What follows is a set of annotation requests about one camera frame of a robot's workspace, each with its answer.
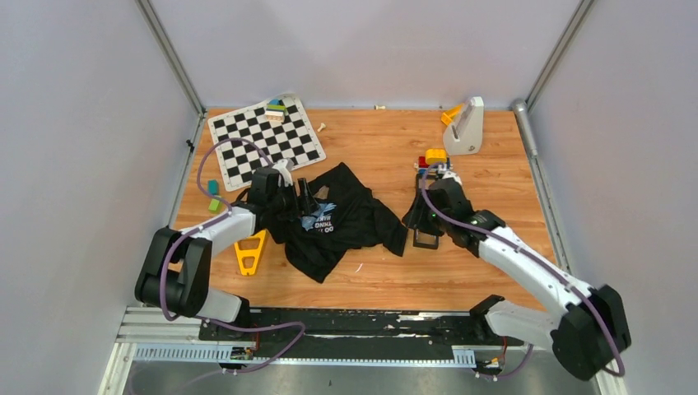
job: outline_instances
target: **wooden table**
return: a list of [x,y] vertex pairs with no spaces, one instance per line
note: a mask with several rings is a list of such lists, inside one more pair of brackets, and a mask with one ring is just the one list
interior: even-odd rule
[[[213,109],[208,116],[230,109]],[[308,110],[311,123],[327,128],[318,133],[327,159],[295,170],[294,178],[314,179],[345,162],[374,196],[402,217],[415,195],[413,164],[428,148],[443,146],[444,125],[439,111]],[[203,153],[212,146],[208,126],[198,144],[177,228],[210,216],[209,199],[196,187]],[[452,158],[466,196],[477,209],[489,209],[504,219],[528,245],[553,259],[536,189],[513,113],[485,112],[484,144],[479,153]],[[204,166],[202,181],[217,179],[230,201],[217,159]],[[541,305],[499,269],[453,245],[448,237],[438,251],[412,247],[412,234],[402,258],[383,246],[351,250],[323,284],[290,265],[283,245],[271,236],[255,276],[241,276],[233,248],[212,263],[211,285],[250,299],[253,306],[328,307],[352,309],[467,310],[490,294],[503,295],[523,306]]]

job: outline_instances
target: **black t-shirt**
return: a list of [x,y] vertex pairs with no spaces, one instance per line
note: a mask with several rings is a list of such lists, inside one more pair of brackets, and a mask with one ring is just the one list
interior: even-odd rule
[[326,197],[315,198],[320,205],[315,216],[268,226],[274,241],[286,244],[295,268],[322,283],[348,249],[382,243],[402,257],[407,228],[347,165],[340,163],[308,186],[314,196],[327,188]]

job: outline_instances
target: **yellow block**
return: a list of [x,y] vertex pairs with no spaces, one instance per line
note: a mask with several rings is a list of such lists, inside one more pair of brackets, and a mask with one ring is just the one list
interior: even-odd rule
[[[254,276],[257,272],[257,264],[259,259],[262,258],[262,251],[264,251],[264,245],[267,243],[267,231],[260,230],[256,235],[252,235],[247,239],[241,240],[259,240],[256,249],[241,249],[240,242],[235,243],[235,256],[238,259],[238,265],[240,266],[240,273],[243,276]],[[246,258],[252,258],[252,267],[245,267],[244,260]]]
[[446,163],[446,158],[449,156],[446,154],[446,150],[441,150],[439,148],[432,148],[430,150],[426,150],[426,154],[424,154],[424,161],[428,164],[431,165],[432,163],[436,162],[444,162]]
[[453,107],[452,109],[444,112],[441,114],[441,122],[444,123],[444,125],[449,126],[453,121],[455,116],[458,114],[460,109],[463,107],[463,104],[457,105]]

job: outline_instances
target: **white backdrop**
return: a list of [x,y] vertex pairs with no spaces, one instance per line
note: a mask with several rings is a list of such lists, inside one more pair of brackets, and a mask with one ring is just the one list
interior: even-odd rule
[[632,395],[696,392],[696,18],[597,2],[533,110],[570,265],[623,297]]
[[206,106],[435,108],[533,87],[577,0],[152,0]]
[[0,4],[0,382],[96,393],[196,127],[134,1]]

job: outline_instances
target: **chessboard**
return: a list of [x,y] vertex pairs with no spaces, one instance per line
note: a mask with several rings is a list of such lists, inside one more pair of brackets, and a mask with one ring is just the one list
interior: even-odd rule
[[[300,100],[294,95],[282,95],[278,99],[286,106],[283,123],[267,121],[264,116],[267,101],[263,101],[210,118],[208,128],[213,143],[241,137],[253,142],[273,162],[283,158],[292,160],[293,169],[324,160],[327,156]],[[240,142],[221,144],[216,156],[228,192],[248,186],[253,171],[266,165],[253,147]]]

